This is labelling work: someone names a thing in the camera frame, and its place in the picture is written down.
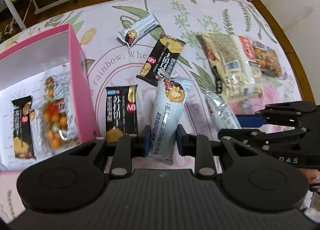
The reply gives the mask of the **person right hand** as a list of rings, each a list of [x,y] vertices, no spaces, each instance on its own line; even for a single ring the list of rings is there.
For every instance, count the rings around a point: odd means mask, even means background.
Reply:
[[[319,188],[320,171],[317,169],[300,169],[309,183],[309,190],[316,192]]]

